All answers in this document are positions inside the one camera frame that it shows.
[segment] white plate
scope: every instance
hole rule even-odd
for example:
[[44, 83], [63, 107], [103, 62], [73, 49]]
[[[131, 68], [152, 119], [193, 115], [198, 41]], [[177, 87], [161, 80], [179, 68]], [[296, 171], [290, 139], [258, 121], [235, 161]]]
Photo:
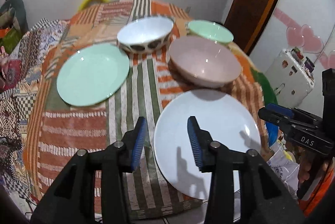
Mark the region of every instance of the white plate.
[[173, 21], [166, 17], [152, 16], [135, 20], [124, 26], [117, 39], [126, 45], [138, 45], [160, 39], [168, 35], [173, 28]]
[[[201, 173], [195, 165], [187, 133], [187, 119], [194, 115], [213, 140], [229, 149], [260, 152], [257, 125], [248, 110], [228, 94], [199, 89], [181, 94], [161, 113], [153, 138], [155, 158], [166, 180], [180, 192], [208, 199], [211, 173]], [[238, 172], [234, 171], [234, 191], [239, 190]]]

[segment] checkered fabric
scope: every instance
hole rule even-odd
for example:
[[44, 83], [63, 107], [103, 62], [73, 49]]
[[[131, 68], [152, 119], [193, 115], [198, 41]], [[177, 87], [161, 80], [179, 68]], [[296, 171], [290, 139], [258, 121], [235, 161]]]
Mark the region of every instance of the checkered fabric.
[[0, 94], [0, 100], [9, 99], [10, 96], [13, 94], [14, 89], [8, 89]]
[[29, 190], [27, 186], [22, 185], [19, 180], [11, 178], [6, 172], [3, 174], [3, 179], [5, 181], [4, 187], [10, 191], [16, 191], [20, 198], [30, 199]]
[[16, 96], [19, 120], [29, 118], [32, 112], [32, 108], [34, 106], [35, 100], [36, 100], [36, 93], [23, 94], [23, 95], [21, 94], [21, 95]]

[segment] pink heart decoration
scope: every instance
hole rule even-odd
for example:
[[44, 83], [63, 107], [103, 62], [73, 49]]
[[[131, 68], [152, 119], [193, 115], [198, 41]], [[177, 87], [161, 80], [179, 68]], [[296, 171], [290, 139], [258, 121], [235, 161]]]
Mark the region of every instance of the pink heart decoration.
[[328, 55], [328, 68], [335, 68], [335, 51], [334, 50], [331, 51], [331, 53]]
[[320, 53], [323, 49], [323, 42], [320, 37], [314, 36], [314, 32], [308, 25], [303, 25], [301, 28], [301, 34], [304, 40], [304, 52], [308, 53]]
[[289, 46], [302, 47], [304, 45], [304, 37], [301, 35], [301, 29], [288, 27], [286, 30], [286, 39]]
[[324, 69], [328, 69], [329, 68], [328, 67], [328, 56], [324, 52], [321, 53], [318, 61], [321, 62], [321, 64], [322, 64], [322, 66], [323, 66]]

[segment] plate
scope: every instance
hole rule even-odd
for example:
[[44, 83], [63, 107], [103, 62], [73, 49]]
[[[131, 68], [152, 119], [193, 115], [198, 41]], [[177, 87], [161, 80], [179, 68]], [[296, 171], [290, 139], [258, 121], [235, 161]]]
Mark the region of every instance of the plate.
[[89, 106], [113, 95], [129, 72], [127, 54], [110, 43], [78, 50], [57, 78], [60, 97], [73, 106]]
[[[166, 180], [180, 192], [208, 199], [211, 173], [201, 173], [195, 165], [187, 133], [187, 119], [194, 115], [213, 140], [229, 149], [260, 152], [257, 125], [248, 110], [228, 94], [199, 89], [181, 94], [161, 113], [153, 137], [155, 158]], [[234, 191], [240, 188], [234, 171]]]
[[206, 20], [193, 20], [188, 28], [191, 34], [195, 34], [212, 41], [228, 44], [234, 40], [234, 35], [224, 26]]

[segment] bowl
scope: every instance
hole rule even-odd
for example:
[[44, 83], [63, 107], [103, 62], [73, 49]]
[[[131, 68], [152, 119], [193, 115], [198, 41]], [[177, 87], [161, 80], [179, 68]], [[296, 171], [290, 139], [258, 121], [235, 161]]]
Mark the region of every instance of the bowl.
[[190, 82], [218, 88], [235, 80], [242, 67], [224, 45], [197, 36], [183, 36], [170, 45], [170, 58]]
[[197, 35], [212, 41], [228, 44], [234, 40], [233, 34], [224, 26], [206, 20], [193, 20], [188, 23], [191, 35]]
[[171, 19], [161, 16], [135, 20], [118, 32], [119, 46], [132, 53], [153, 52], [168, 41], [173, 24]]

